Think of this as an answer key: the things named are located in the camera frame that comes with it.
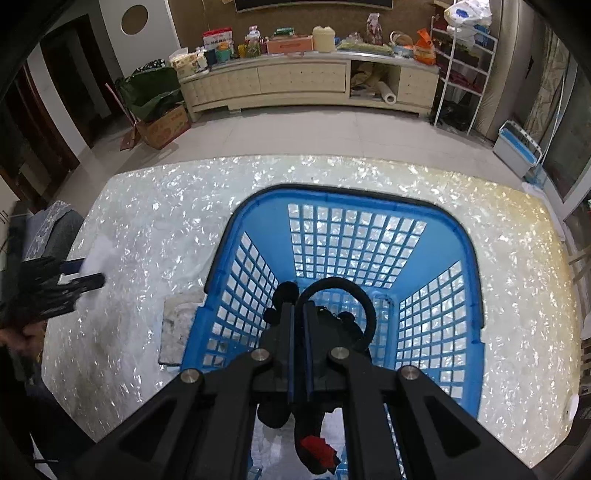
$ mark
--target tiled floor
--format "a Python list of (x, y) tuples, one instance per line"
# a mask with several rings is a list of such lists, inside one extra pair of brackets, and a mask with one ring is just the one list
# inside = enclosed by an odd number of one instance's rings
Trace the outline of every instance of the tiled floor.
[(205, 113), (161, 151), (140, 144), (119, 151), (127, 128), (101, 139), (58, 192), (86, 215), (106, 181), (157, 164), (247, 154), (334, 154), (407, 161), (457, 171), (519, 189), (521, 182), (492, 149), (473, 138), (433, 128), (416, 115), (343, 107)]

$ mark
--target round wall hole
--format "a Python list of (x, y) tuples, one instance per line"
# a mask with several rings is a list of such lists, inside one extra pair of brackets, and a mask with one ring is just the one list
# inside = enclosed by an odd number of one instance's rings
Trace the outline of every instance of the round wall hole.
[(121, 17), (121, 30), (128, 35), (138, 34), (148, 23), (148, 9), (143, 5), (129, 7)]

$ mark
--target orange bag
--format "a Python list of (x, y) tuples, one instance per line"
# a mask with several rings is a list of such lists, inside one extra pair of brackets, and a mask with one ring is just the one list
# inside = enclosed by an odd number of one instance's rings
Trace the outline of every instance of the orange bag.
[(435, 65), (435, 47), (427, 29), (423, 28), (417, 33), (421, 38), (414, 44), (414, 59), (426, 65)]

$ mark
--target tv screen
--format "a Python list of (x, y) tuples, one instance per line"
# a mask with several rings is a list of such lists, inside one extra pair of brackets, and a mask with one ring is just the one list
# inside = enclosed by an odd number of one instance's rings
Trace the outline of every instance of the tv screen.
[(254, 8), (273, 7), (274, 5), (297, 4), (356, 4), (392, 8), (392, 0), (234, 0), (238, 12)]

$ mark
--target blue plastic basket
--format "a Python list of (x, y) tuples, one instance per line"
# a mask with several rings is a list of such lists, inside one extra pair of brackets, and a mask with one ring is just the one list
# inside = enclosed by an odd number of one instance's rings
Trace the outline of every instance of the blue plastic basket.
[[(326, 276), (348, 278), (372, 299), (376, 365), (419, 367), (477, 416), (483, 309), (472, 243), (441, 208), (389, 195), (292, 184), (245, 200), (216, 253), (181, 369), (210, 371), (255, 348), (277, 285), (290, 280), (303, 290)], [(365, 327), (347, 293), (313, 300)]]

